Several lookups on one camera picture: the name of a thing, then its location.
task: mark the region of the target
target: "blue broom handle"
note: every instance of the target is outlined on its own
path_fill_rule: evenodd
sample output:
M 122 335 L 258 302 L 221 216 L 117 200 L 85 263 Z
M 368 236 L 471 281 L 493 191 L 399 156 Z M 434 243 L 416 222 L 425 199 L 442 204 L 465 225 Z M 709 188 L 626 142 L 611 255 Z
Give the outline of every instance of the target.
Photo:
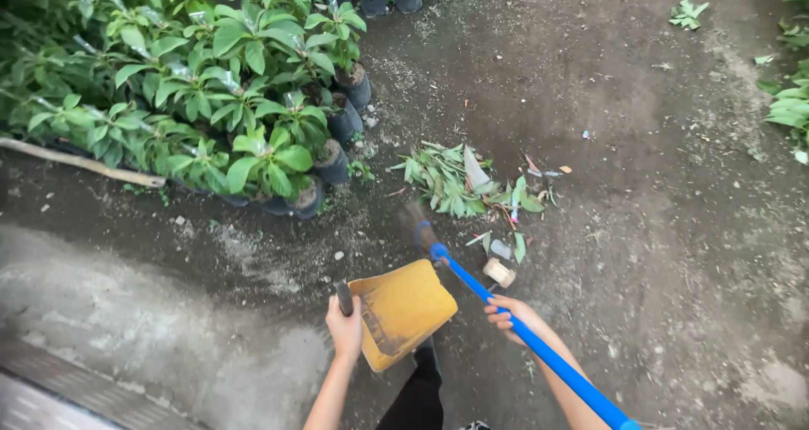
M 450 266 L 450 269 L 466 283 L 466 286 L 473 290 L 480 299 L 483 299 L 487 305 L 489 304 L 489 299 L 494 297 L 489 290 L 484 288 L 478 280 L 475 280 L 474 277 L 467 273 L 467 271 L 452 258 L 442 255 L 441 259 L 445 260 L 446 264 Z M 506 309 L 498 309 L 498 313 L 506 312 L 509 311 Z M 553 351 L 551 347 L 545 344 L 535 333 L 531 332 L 525 323 L 514 315 L 511 315 L 509 321 L 513 324 L 511 330 L 531 348 L 534 354 L 539 356 L 539 358 L 548 365 L 553 373 L 556 373 L 561 378 L 561 381 L 565 382 L 576 395 L 579 395 L 581 400 L 590 406 L 595 414 L 598 414 L 612 430 L 641 430 L 641 427 L 635 421 L 626 417 L 626 414 L 618 409 L 618 406 L 615 406 L 608 398 L 604 397 L 588 380 L 584 379 L 584 376 L 571 367 L 568 362 L 565 362 L 559 354 Z

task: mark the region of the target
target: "wooden stick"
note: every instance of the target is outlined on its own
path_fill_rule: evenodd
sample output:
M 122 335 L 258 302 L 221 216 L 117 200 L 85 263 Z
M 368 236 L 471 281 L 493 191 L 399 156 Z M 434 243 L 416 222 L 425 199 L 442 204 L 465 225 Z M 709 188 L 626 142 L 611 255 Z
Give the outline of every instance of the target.
M 57 163 L 69 164 L 70 166 L 83 167 L 89 171 L 97 172 L 102 176 L 111 179 L 123 180 L 125 182 L 146 186 L 149 188 L 161 188 L 166 185 L 166 178 L 160 176 L 149 176 L 141 174 L 140 172 L 127 171 L 125 169 L 110 169 L 104 166 L 103 163 L 95 159 L 87 159 L 80 156 L 72 156 L 70 154 L 49 150 L 45 147 L 38 145 L 26 144 L 22 141 L 9 139 L 8 137 L 0 137 L 0 147 L 12 149 L 13 151 L 23 152 L 28 155 L 37 156 L 42 159 L 56 161 Z

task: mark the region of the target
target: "wet dirt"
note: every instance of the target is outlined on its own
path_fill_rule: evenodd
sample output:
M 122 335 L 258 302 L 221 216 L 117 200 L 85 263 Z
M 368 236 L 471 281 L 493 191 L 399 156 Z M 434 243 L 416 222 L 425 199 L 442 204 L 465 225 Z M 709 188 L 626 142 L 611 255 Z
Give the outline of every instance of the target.
M 776 42 L 783 6 L 692 0 L 711 6 L 688 32 L 667 23 L 679 1 L 428 0 L 374 19 L 360 45 L 379 118 L 363 142 L 376 154 L 350 158 L 377 180 L 332 188 L 331 209 L 307 222 L 181 188 L 164 207 L 156 193 L 4 151 L 0 223 L 176 270 L 222 307 L 320 325 L 331 280 L 421 258 L 397 218 L 418 191 L 384 171 L 397 155 L 420 140 L 466 142 L 505 181 L 529 154 L 573 171 L 554 180 L 559 207 L 520 213 L 535 239 L 506 293 L 547 319 L 604 394 L 652 428 L 806 428 L 809 173 L 785 131 L 761 121 L 769 100 L 755 88 L 791 68 Z M 178 215 L 185 225 L 169 223 Z M 431 218 L 481 280 L 483 250 L 463 247 L 472 233 L 513 245 L 500 214 Z M 436 335 L 447 427 L 563 427 L 530 357 L 439 276 L 460 308 Z M 361 360 L 345 427 L 373 428 L 411 368 L 375 374 Z

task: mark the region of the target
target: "dustpan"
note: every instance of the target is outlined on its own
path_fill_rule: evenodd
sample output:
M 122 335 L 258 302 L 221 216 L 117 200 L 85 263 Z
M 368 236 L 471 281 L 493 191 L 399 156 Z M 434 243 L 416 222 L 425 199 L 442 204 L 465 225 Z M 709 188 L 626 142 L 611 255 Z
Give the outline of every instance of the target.
M 458 311 L 426 259 L 354 280 L 349 289 L 362 300 L 362 353 L 375 372 L 405 357 Z

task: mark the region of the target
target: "concrete floor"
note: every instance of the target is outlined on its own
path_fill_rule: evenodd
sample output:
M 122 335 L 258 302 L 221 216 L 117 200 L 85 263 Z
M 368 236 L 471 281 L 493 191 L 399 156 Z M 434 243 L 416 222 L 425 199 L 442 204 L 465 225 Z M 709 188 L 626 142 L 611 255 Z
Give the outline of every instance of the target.
M 807 428 L 809 179 L 785 132 L 761 123 L 769 100 L 755 88 L 791 68 L 775 40 L 784 11 L 692 0 L 711 7 L 686 32 L 667 23 L 678 1 L 429 0 L 375 19 L 362 48 L 380 122 L 364 143 L 379 180 L 336 188 L 306 223 L 178 188 L 163 207 L 0 152 L 0 316 L 210 427 L 299 428 L 331 355 L 329 281 L 419 258 L 396 217 L 418 193 L 386 197 L 403 184 L 383 169 L 421 139 L 466 142 L 500 181 L 519 176 L 522 154 L 573 169 L 554 185 L 559 208 L 522 215 L 535 239 L 508 294 L 629 415 L 678 430 Z M 473 232 L 511 235 L 502 218 L 433 220 L 471 270 L 485 260 L 463 247 Z M 445 427 L 565 427 L 536 365 L 439 275 L 460 308 L 437 334 Z M 343 428 L 374 428 L 410 368 L 361 361 Z

